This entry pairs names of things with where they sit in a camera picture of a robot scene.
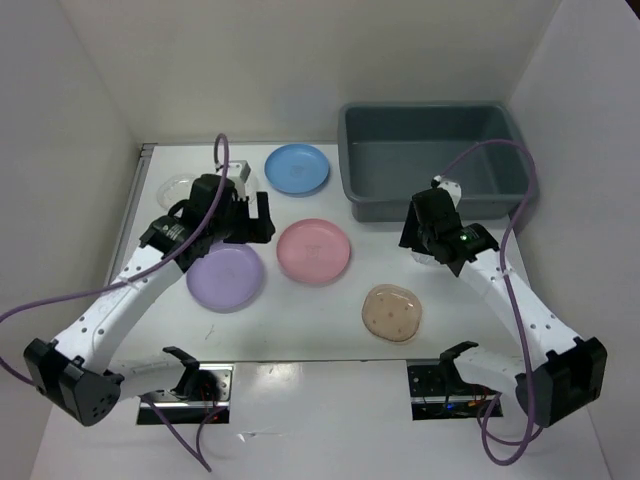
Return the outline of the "blue plate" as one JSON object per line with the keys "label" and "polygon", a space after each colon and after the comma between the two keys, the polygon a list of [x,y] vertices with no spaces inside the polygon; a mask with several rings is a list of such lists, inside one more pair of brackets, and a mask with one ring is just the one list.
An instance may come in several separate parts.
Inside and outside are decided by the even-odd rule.
{"label": "blue plate", "polygon": [[303,197],[319,191],[330,175],[330,163],[318,148],[307,144],[288,144],[266,158],[264,174],[280,193]]}

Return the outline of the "pink plate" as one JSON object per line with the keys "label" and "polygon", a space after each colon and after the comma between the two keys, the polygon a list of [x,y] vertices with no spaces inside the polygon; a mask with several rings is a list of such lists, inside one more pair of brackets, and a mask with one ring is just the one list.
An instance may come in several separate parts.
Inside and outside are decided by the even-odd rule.
{"label": "pink plate", "polygon": [[334,223],[308,218],[289,225],[280,235],[276,257],[290,279],[310,285],[336,280],[351,256],[347,235]]}

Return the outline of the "brown translucent square dish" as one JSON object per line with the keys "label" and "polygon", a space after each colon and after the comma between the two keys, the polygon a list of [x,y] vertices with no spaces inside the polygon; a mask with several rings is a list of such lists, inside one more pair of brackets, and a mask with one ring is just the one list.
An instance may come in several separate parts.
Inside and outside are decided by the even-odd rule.
{"label": "brown translucent square dish", "polygon": [[423,307],[417,296],[408,289],[393,284],[380,284],[365,297],[361,319],[375,337],[404,344],[418,333]]}

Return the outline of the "clear glass cup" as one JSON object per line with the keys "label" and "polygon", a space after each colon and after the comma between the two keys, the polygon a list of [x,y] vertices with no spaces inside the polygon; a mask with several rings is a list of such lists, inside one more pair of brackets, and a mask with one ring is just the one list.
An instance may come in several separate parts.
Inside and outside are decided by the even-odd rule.
{"label": "clear glass cup", "polygon": [[441,263],[430,253],[411,251],[411,257],[415,262],[426,266],[440,266]]}

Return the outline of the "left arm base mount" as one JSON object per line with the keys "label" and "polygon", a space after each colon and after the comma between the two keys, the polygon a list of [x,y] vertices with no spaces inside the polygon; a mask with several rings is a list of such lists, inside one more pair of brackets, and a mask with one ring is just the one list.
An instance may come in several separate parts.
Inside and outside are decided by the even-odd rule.
{"label": "left arm base mount", "polygon": [[197,425],[210,414],[209,424],[228,424],[233,373],[233,364],[203,363],[199,383],[187,398],[161,390],[149,398],[174,425]]}

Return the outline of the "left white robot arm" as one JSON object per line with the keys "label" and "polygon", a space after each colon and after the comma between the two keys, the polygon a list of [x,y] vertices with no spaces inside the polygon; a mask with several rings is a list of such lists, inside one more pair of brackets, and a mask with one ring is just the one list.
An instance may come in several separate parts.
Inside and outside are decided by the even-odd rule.
{"label": "left white robot arm", "polygon": [[113,356],[155,301],[209,253],[213,244],[266,244],[275,233],[269,196],[256,194],[257,215],[234,180],[204,174],[186,200],[154,220],[106,292],[68,328],[46,342],[33,340],[24,359],[36,389],[80,424],[93,426],[116,403],[167,390],[180,400],[194,396],[209,376],[199,361],[176,346],[143,361]]}

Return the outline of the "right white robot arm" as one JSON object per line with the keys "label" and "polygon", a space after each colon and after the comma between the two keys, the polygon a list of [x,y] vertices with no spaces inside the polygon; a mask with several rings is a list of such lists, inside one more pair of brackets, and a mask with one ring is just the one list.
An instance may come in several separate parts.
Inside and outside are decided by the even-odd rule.
{"label": "right white robot arm", "polygon": [[448,267],[523,348],[521,359],[472,341],[445,350],[438,377],[446,391],[484,385],[514,398],[543,428],[599,398],[607,362],[603,343],[583,339],[547,308],[485,227],[462,224],[447,190],[431,188],[412,196],[399,245]]}

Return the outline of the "purple plate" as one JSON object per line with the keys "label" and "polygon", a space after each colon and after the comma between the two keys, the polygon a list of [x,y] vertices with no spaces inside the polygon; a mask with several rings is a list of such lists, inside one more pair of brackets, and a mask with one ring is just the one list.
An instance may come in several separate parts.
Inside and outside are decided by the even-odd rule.
{"label": "purple plate", "polygon": [[186,274],[193,299],[216,312],[229,312],[249,304],[265,279],[263,262],[245,244],[217,243],[194,262]]}

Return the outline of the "clear square dish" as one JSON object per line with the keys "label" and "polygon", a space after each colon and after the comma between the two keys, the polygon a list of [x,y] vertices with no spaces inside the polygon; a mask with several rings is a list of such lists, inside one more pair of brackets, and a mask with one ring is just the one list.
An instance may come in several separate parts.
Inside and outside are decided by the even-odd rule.
{"label": "clear square dish", "polygon": [[160,207],[168,211],[179,201],[188,199],[195,179],[193,174],[179,174],[165,181],[156,192]]}
{"label": "clear square dish", "polygon": [[233,182],[241,199],[246,200],[248,203],[253,203],[256,200],[259,183],[251,171],[234,175]]}

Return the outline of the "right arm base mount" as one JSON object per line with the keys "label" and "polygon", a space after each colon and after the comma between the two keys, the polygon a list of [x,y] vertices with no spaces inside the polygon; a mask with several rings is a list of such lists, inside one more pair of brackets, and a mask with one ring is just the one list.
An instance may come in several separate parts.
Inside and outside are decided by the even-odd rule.
{"label": "right arm base mount", "polygon": [[475,418],[496,394],[481,385],[451,387],[436,360],[408,362],[406,371],[413,421]]}

